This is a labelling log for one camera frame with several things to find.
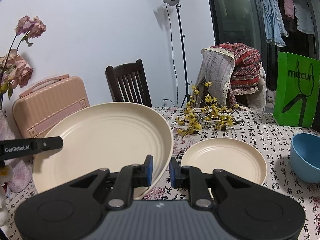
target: gray ribbed panel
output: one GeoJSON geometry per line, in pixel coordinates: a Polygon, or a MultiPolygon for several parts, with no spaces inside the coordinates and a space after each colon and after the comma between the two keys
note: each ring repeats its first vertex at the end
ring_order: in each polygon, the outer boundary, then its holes
{"type": "Polygon", "coordinates": [[[188,201],[133,201],[110,212],[99,228],[83,240],[235,240],[210,212],[188,201]]]}

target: suitcase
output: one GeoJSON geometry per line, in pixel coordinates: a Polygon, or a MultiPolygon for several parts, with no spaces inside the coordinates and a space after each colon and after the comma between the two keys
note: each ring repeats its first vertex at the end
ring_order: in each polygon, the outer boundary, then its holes
{"type": "Polygon", "coordinates": [[[66,74],[40,81],[21,93],[12,115],[22,138],[43,138],[62,119],[89,106],[82,79],[66,74]]]}

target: silver rivet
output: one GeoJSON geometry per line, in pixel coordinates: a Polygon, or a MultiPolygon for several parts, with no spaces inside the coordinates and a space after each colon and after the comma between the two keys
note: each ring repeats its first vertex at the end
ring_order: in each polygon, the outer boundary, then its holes
{"type": "Polygon", "coordinates": [[[114,198],[109,200],[108,204],[110,207],[122,207],[124,205],[124,201],[122,199],[114,198]]]}
{"type": "Polygon", "coordinates": [[[209,199],[201,198],[196,201],[196,205],[199,207],[208,207],[211,205],[211,201],[209,199]]]}

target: shopping bag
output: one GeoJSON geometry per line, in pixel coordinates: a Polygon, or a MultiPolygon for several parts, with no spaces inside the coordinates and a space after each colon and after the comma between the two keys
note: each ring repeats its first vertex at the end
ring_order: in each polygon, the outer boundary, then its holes
{"type": "Polygon", "coordinates": [[[311,127],[320,84],[320,61],[279,52],[273,116],[283,126],[311,127]]]}

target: large beige plate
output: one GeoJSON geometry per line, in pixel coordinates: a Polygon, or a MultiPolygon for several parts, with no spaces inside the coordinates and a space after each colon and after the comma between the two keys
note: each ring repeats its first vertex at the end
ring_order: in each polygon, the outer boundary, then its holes
{"type": "Polygon", "coordinates": [[[262,185],[267,177],[267,163],[254,147],[231,138],[203,140],[183,155],[181,166],[195,166],[202,172],[223,169],[262,185]]]}
{"type": "Polygon", "coordinates": [[[155,110],[134,103],[114,102],[91,106],[59,122],[46,137],[60,136],[63,148],[36,155],[33,180],[43,192],[99,168],[110,172],[144,163],[153,156],[152,185],[137,188],[142,198],[167,168],[173,137],[167,121],[155,110]]]}

